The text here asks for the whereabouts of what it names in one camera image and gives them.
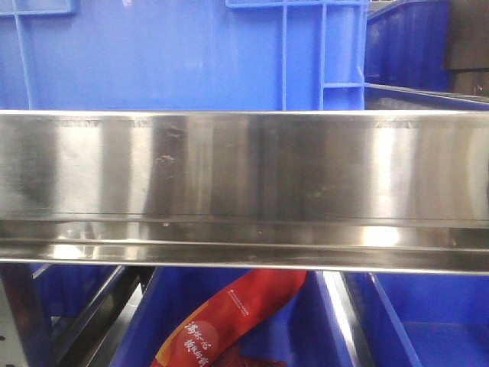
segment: blue plastic crate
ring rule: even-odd
[[[147,367],[170,333],[246,270],[158,268],[111,367]],[[310,272],[282,310],[238,341],[241,354],[279,359],[288,367],[353,366],[321,273]]]
[[[489,277],[354,275],[378,367],[487,367]]]
[[[0,108],[363,109],[366,11],[367,0],[0,2]]]
[[[32,264],[34,283],[47,317],[74,317],[110,275],[107,265]]]
[[[365,78],[369,83],[444,92],[449,0],[397,0],[368,15]]]

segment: red packaging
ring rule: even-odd
[[[151,367],[207,367],[297,293],[306,271],[256,269],[206,301],[168,337]]]

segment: blue bin rim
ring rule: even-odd
[[[389,318],[390,323],[392,324],[395,333],[397,334],[397,338],[400,341],[404,351],[406,352],[406,356],[409,360],[411,367],[423,367],[418,353],[414,348],[414,345],[411,343],[411,339],[407,335],[407,331],[404,328],[403,322],[399,318],[399,314],[394,308],[392,302],[390,301],[387,292],[382,285],[381,280],[378,278],[376,273],[366,273],[368,276],[368,281],[372,284],[374,288],[374,297],[380,301],[381,306],[384,308],[387,316]]]
[[[391,2],[389,5],[384,6],[383,8],[371,12],[369,15],[367,15],[367,22],[377,20],[377,17],[380,17],[381,15],[384,15],[385,13],[394,11],[396,8],[408,4],[416,4],[416,3],[422,3],[422,2],[449,2],[449,0],[396,0],[394,2]]]

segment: stainless steel shelf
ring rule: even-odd
[[[429,92],[401,86],[368,84],[365,89],[368,109],[421,110],[449,109],[489,111],[489,98],[454,93]]]
[[[489,271],[489,112],[1,112],[0,259]]]

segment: scratch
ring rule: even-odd
[[[189,171],[183,172],[183,173],[181,173],[181,174],[174,174],[174,175],[172,175],[172,176],[163,177],[163,178],[162,178],[162,180],[163,180],[163,181],[165,181],[165,180],[170,180],[170,179],[172,179],[172,178],[175,178],[175,177],[178,177],[178,176],[183,176],[183,175],[186,175],[186,174],[188,174],[188,173],[189,173]]]
[[[173,162],[175,161],[175,158],[172,157],[171,155],[161,155],[160,157],[156,158],[156,163],[157,164],[164,164],[164,163],[168,163],[168,164],[173,164]]]

